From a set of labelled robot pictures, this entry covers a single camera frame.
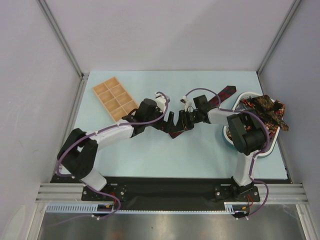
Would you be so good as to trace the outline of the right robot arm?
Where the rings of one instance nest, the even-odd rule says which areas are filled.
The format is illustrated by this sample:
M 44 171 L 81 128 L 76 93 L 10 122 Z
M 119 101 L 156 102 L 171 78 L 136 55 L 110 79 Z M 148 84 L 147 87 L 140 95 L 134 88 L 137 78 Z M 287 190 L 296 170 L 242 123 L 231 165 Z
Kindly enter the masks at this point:
M 213 106 L 205 95 L 190 102 L 183 96 L 184 109 L 169 132 L 172 137 L 190 131 L 198 123 L 217 124 L 228 128 L 233 146 L 238 151 L 235 173 L 232 176 L 231 196 L 242 201 L 254 186 L 253 169 L 257 155 L 270 143 L 269 132 L 263 121 L 253 111 L 224 109 Z

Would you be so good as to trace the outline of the red navy striped tie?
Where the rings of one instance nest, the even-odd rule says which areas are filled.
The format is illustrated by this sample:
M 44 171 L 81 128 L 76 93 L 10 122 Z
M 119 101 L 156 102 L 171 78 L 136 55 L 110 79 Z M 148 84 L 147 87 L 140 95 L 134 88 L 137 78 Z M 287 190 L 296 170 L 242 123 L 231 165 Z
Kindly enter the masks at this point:
M 221 90 L 216 96 L 214 96 L 210 100 L 207 100 L 207 97 L 205 95 L 201 95 L 193 98 L 193 102 L 195 104 L 194 110 L 199 110 L 202 113 L 201 123 L 209 124 L 210 122 L 207 116 L 208 111 L 217 108 L 223 101 L 225 101 L 230 96 L 232 96 L 236 91 L 237 91 L 237 88 L 235 86 L 227 85 L 223 90 Z M 183 132 L 175 133 L 175 127 L 174 127 L 172 131 L 169 132 L 168 134 L 172 139 L 175 139 L 176 137 L 181 135 Z

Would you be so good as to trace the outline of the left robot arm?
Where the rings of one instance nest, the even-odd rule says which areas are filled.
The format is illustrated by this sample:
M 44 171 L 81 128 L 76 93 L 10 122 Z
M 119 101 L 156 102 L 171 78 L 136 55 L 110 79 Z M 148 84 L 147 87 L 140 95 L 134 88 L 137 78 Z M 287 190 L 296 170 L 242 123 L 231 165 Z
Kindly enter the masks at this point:
M 169 102 L 168 96 L 157 92 L 155 99 L 145 98 L 138 108 L 113 125 L 92 132 L 75 128 L 57 155 L 56 174 L 63 176 L 59 170 L 63 166 L 70 177 L 90 187 L 97 199 L 107 199 L 110 187 L 106 178 L 94 168 L 97 152 L 111 144 L 133 138 L 143 133 L 147 127 L 168 133 L 174 126 L 172 111 L 167 121 L 164 120 Z

